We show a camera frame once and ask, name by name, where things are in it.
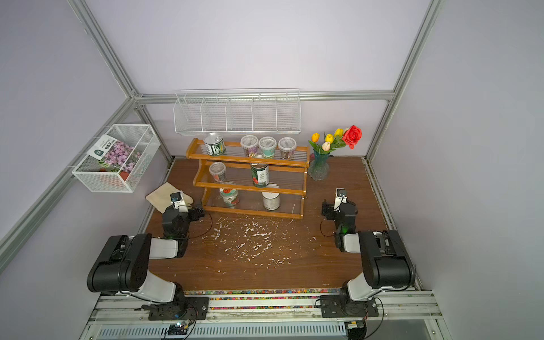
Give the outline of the tomato lid round tin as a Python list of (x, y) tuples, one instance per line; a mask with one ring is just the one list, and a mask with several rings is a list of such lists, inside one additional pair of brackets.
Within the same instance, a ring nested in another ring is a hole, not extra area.
[(227, 207), (234, 207), (239, 203), (239, 191), (232, 188), (221, 188), (220, 196)]

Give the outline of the red seed plastic jar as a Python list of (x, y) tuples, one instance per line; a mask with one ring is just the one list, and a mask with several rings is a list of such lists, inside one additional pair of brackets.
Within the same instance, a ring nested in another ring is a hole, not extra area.
[(223, 183), (227, 179), (226, 171), (226, 165), (220, 161), (212, 163), (209, 167), (212, 178), (218, 183)]

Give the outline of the white tin can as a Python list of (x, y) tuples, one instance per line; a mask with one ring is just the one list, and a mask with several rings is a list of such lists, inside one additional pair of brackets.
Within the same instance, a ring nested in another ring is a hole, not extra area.
[(281, 206), (281, 195), (275, 192), (262, 192), (263, 206), (268, 211), (275, 211)]

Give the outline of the silver green tin can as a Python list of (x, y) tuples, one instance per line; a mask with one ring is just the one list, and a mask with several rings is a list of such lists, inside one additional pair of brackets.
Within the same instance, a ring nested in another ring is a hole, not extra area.
[(225, 142), (219, 133), (209, 133), (204, 139), (208, 155), (217, 157), (225, 153)]

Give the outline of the dark seed plastic jar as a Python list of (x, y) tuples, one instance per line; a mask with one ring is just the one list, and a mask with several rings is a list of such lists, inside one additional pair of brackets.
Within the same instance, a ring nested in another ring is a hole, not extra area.
[(297, 143), (292, 137), (283, 137), (278, 142), (280, 155), (284, 160), (291, 160), (297, 148)]

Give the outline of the green red tomato can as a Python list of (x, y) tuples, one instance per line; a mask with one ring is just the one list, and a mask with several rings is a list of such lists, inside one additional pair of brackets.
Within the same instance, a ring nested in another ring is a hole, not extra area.
[(269, 166), (265, 163), (251, 163), (252, 183), (257, 188), (269, 185)]

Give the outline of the green seed plastic jar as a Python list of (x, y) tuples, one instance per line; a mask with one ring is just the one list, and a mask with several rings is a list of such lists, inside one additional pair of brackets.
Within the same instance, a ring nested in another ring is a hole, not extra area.
[(265, 159), (273, 159), (276, 153), (277, 142), (274, 137), (266, 136), (259, 140), (259, 149), (262, 157)]

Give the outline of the purple seed plastic jar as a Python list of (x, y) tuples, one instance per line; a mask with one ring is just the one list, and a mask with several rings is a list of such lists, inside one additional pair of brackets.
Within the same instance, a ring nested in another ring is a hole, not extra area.
[(259, 154), (259, 138), (255, 135), (243, 136), (240, 145), (246, 157), (256, 157)]

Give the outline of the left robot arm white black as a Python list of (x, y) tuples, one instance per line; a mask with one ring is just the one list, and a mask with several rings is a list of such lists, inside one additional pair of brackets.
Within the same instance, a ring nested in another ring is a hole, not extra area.
[(205, 216), (202, 205), (170, 205), (162, 214), (163, 238), (150, 233), (109, 237), (86, 280), (93, 293), (123, 293), (155, 304), (182, 304), (180, 284), (151, 273), (151, 260), (176, 259), (185, 255), (189, 227)]

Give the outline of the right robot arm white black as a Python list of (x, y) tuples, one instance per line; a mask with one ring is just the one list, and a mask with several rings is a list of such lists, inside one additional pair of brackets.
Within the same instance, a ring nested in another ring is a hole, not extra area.
[(358, 254), (362, 272), (342, 287), (346, 303), (366, 303), (384, 291), (406, 290), (415, 283), (415, 267), (396, 230), (358, 231), (355, 203), (322, 203), (324, 219), (334, 222), (333, 238), (341, 252)]

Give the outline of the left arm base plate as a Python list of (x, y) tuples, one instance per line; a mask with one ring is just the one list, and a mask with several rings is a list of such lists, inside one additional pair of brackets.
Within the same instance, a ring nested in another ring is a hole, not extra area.
[(186, 297), (181, 302), (143, 305), (149, 312), (149, 321), (205, 320), (210, 299), (208, 297)]

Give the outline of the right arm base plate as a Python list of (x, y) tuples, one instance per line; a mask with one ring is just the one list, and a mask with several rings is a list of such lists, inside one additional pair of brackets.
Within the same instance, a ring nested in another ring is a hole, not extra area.
[(321, 311), (323, 318), (340, 317), (378, 317), (378, 308), (373, 302), (356, 302), (340, 294), (323, 295), (318, 297), (314, 306)]

